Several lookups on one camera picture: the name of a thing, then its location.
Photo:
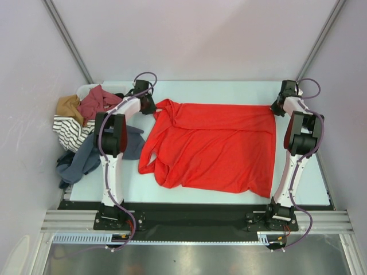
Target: shiny floor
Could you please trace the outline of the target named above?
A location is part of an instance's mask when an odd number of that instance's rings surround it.
[[[128,245],[120,252],[53,245],[44,275],[349,275],[338,235],[311,235],[285,253],[263,246]],[[70,257],[56,260],[65,255]]]

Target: red shirt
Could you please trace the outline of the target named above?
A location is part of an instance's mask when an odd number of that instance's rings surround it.
[[[276,127],[269,106],[157,104],[139,162],[164,187],[270,197]],[[157,156],[150,162],[152,155]]]

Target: maroon cloth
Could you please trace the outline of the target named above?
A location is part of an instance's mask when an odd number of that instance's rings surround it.
[[[121,101],[120,97],[103,90],[101,85],[94,87],[77,107],[77,110],[84,118],[83,125],[88,120],[96,119],[98,112],[106,112],[116,107]]]

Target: navy garment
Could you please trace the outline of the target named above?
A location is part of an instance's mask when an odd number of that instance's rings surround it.
[[[138,160],[143,150],[144,139],[141,137],[143,130],[127,126],[127,148],[123,159]],[[82,143],[76,153],[67,151],[57,160],[56,171],[62,180],[59,184],[61,189],[69,184],[80,181],[83,175],[87,175],[100,165],[99,150],[93,145],[93,133]]]

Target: white table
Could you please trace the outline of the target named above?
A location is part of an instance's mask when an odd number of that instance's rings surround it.
[[[103,88],[109,92],[126,92],[131,82],[105,82]],[[281,82],[249,81],[160,81],[154,89],[156,103],[170,98],[178,103],[271,105],[280,91]],[[289,117],[276,117],[276,160],[271,196],[274,195],[284,169],[286,150],[283,138]],[[134,115],[127,124],[143,129],[147,139],[153,125],[153,116],[141,113]],[[126,202],[156,203],[228,203],[268,204],[250,191],[241,194],[199,190],[194,188],[161,187],[153,174],[141,175],[137,160],[122,161],[122,182]],[[101,201],[103,195],[102,168],[84,176],[73,186],[71,201]],[[308,162],[300,180],[296,203],[301,205],[329,205],[329,197],[315,156]]]

